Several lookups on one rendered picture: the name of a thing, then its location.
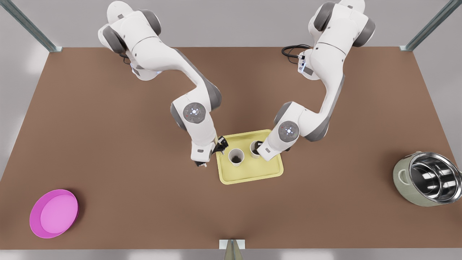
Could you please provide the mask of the yellow rectangular tray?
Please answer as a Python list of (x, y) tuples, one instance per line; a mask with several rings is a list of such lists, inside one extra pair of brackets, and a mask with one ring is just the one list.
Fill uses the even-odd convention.
[[(270, 161), (263, 158), (253, 158), (251, 155), (251, 143), (256, 140), (265, 140), (271, 131), (269, 129), (239, 134), (225, 135), (228, 142), (225, 153), (217, 152), (218, 176), (223, 184), (236, 184), (281, 176), (284, 167), (280, 155)], [(244, 152), (244, 159), (238, 166), (229, 160), (229, 152), (240, 149)]]

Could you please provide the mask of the grey-green steel-lined pot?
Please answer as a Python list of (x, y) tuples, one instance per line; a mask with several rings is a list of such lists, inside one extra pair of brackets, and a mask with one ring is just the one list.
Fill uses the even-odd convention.
[(418, 206), (448, 205), (462, 198), (462, 172), (434, 152), (418, 151), (402, 158), (392, 176), (399, 194)]

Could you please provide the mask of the pink round bowl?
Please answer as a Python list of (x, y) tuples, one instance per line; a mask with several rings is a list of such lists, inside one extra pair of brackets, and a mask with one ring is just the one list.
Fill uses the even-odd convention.
[(49, 191), (30, 211), (30, 229), (39, 238), (55, 238), (66, 232), (79, 215), (76, 196), (65, 189)]

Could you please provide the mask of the silver frame post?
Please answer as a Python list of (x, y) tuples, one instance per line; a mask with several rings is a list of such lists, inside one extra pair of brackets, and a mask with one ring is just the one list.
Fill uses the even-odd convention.
[(462, 0), (449, 0), (444, 7), (417, 33), (408, 44), (399, 46), (400, 51), (412, 52), (460, 5)]
[(56, 53), (63, 50), (63, 47), (55, 46), (11, 0), (0, 0), (0, 6), (15, 18), (48, 52)]
[(245, 240), (219, 240), (220, 250), (225, 250), (224, 260), (244, 260), (241, 250), (245, 249)]

